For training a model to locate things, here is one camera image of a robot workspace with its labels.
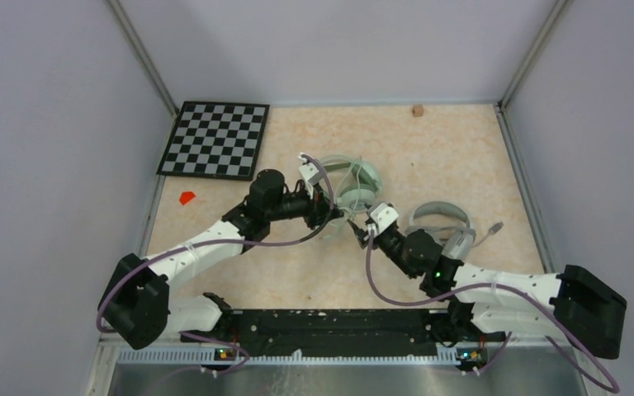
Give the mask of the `small red block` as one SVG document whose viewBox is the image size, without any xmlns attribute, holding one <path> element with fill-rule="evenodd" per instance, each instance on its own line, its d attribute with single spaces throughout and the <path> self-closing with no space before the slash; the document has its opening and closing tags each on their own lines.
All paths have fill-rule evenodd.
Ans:
<svg viewBox="0 0 634 396">
<path fill-rule="evenodd" d="M 181 205 L 187 205 L 189 202 L 196 198 L 196 194 L 193 191 L 183 191 L 179 196 L 179 203 Z"/>
</svg>

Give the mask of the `white gaming headphones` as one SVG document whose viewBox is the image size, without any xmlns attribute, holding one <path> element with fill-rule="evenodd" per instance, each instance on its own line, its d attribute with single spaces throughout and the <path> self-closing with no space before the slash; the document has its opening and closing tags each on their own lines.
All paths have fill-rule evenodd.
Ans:
<svg viewBox="0 0 634 396">
<path fill-rule="evenodd" d="M 475 244 L 477 231 L 471 216 L 446 201 L 429 201 L 409 215 L 406 234 L 423 230 L 443 247 L 443 254 L 463 260 Z"/>
</svg>

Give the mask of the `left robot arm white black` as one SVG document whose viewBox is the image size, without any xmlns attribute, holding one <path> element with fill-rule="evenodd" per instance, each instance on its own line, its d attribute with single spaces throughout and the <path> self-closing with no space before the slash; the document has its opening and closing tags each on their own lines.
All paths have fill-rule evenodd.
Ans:
<svg viewBox="0 0 634 396">
<path fill-rule="evenodd" d="M 274 222 L 302 218 L 316 236 L 329 221 L 343 217 L 333 192 L 318 179 L 303 179 L 293 191 L 275 169 L 261 171 L 244 199 L 206 231 L 151 257 L 121 258 L 97 308 L 100 332 L 116 333 L 134 350 L 148 347 L 165 332 L 200 331 L 212 341 L 227 338 L 232 320 L 215 297 L 202 296 L 173 307 L 172 290 L 203 271 L 253 247 L 266 247 Z"/>
</svg>

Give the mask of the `black white checkerboard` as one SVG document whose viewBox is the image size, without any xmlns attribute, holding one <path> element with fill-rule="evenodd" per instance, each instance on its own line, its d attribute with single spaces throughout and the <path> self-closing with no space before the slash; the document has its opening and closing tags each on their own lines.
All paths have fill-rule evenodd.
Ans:
<svg viewBox="0 0 634 396">
<path fill-rule="evenodd" d="M 269 110 L 268 104 L 183 102 L 157 173 L 251 181 Z"/>
</svg>

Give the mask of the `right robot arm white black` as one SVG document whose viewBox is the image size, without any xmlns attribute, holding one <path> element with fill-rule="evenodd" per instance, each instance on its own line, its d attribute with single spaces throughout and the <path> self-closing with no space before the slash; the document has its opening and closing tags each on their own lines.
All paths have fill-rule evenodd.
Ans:
<svg viewBox="0 0 634 396">
<path fill-rule="evenodd" d="M 420 279 L 429 302 L 448 301 L 452 331 L 462 340 L 514 332 L 565 337 L 598 358 L 620 355 L 627 301 L 582 266 L 531 275 L 494 271 L 445 256 L 424 231 L 404 235 L 396 224 L 379 231 L 372 221 L 365 229 L 349 225 L 368 254 L 378 249 Z"/>
</svg>

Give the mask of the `mint green headphones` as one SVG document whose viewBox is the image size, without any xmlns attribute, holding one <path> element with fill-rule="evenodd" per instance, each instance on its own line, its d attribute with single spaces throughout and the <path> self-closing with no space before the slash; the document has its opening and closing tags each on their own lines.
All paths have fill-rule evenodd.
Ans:
<svg viewBox="0 0 634 396">
<path fill-rule="evenodd" d="M 343 174 L 339 182 L 332 181 L 339 209 L 354 215 L 361 214 L 381 197 L 381 174 L 363 157 L 333 154 L 322 157 L 319 161 L 327 173 Z"/>
</svg>

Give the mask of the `small wooden cube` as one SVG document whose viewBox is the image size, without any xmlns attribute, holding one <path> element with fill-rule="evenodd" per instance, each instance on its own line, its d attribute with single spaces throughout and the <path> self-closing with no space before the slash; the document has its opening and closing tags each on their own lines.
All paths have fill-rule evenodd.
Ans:
<svg viewBox="0 0 634 396">
<path fill-rule="evenodd" d="M 421 117 L 424 114 L 424 107 L 421 104 L 412 106 L 412 115 L 415 118 Z"/>
</svg>

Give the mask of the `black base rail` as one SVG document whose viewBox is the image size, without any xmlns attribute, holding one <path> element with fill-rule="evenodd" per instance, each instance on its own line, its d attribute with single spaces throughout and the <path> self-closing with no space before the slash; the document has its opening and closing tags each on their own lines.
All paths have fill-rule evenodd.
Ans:
<svg viewBox="0 0 634 396">
<path fill-rule="evenodd" d="M 456 325 L 443 309 L 245 309 L 224 313 L 213 333 L 251 356 L 433 356 L 439 347 L 501 342 Z"/>
</svg>

